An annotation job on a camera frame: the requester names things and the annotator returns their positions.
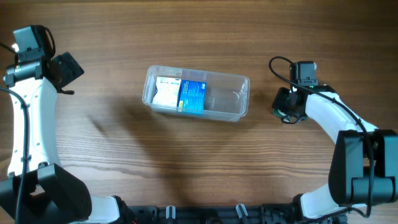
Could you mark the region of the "green round-logo box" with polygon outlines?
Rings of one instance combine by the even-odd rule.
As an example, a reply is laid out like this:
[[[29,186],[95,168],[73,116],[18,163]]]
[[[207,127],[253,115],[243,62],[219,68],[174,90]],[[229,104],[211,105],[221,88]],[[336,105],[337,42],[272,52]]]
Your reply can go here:
[[[272,114],[280,119],[282,119],[285,116],[285,113],[281,112],[281,110],[278,109],[273,109]]]

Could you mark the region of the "clear plastic container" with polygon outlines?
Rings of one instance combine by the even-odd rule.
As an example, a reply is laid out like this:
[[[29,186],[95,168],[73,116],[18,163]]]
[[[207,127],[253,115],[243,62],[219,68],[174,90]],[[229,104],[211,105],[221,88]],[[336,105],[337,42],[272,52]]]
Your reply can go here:
[[[159,113],[237,122],[248,112],[249,93],[244,75],[153,65],[142,101]]]

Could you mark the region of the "blue medicine box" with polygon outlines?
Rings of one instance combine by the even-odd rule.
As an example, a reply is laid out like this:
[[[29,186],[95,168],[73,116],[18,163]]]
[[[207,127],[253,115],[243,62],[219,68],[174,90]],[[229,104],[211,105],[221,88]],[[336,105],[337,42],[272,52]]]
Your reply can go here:
[[[202,114],[205,104],[206,82],[182,80],[178,97],[178,112]]]

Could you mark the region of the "white medicine box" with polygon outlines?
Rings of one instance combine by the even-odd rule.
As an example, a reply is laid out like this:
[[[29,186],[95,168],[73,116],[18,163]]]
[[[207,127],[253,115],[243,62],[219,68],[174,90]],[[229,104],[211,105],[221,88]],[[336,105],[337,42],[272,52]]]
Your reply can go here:
[[[157,77],[153,104],[161,106],[177,106],[178,94],[182,80],[172,77]]]

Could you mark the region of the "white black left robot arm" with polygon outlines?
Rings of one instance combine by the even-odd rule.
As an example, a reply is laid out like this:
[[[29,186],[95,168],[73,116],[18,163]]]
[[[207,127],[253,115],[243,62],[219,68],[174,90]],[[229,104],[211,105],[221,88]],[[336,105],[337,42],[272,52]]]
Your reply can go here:
[[[42,25],[14,31],[15,62],[3,91],[14,112],[14,144],[1,206],[16,223],[127,223],[131,211],[117,196],[89,193],[58,156],[55,104],[65,87],[83,74],[70,53],[57,55],[52,33]]]

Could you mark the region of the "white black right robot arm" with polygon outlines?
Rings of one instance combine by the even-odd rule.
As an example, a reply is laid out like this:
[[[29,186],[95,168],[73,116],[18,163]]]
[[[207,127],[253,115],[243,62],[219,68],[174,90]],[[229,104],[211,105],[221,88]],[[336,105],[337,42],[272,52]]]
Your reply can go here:
[[[295,196],[291,219],[315,223],[347,212],[367,218],[374,206],[397,201],[397,133],[362,120],[334,89],[319,84],[316,69],[313,61],[290,62],[290,86],[272,104],[282,123],[312,119],[335,144],[328,182]]]

